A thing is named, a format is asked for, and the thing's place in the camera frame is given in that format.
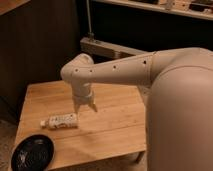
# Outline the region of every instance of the wooden table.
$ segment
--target wooden table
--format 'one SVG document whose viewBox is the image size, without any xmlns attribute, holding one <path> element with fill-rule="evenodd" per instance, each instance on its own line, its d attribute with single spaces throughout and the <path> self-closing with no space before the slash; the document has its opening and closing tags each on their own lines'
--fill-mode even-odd
<svg viewBox="0 0 213 171">
<path fill-rule="evenodd" d="M 79 128 L 47 130 L 40 121 L 74 112 L 63 81 L 28 86 L 14 148 L 33 134 L 49 136 L 55 154 L 48 170 L 145 151 L 145 109 L 135 86 L 93 84 L 98 112 L 79 110 Z"/>
</svg>

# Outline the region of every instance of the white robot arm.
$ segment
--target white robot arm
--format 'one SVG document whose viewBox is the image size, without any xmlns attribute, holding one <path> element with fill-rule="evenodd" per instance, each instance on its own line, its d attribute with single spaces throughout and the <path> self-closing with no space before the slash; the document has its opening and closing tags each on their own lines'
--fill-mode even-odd
<svg viewBox="0 0 213 171">
<path fill-rule="evenodd" d="M 212 51 L 185 48 L 100 64 L 80 54 L 62 68 L 61 76 L 72 86 L 76 111 L 81 104 L 95 108 L 93 82 L 151 87 L 148 171 L 212 171 L 213 135 L 207 135 L 213 132 L 212 71 Z"/>
</svg>

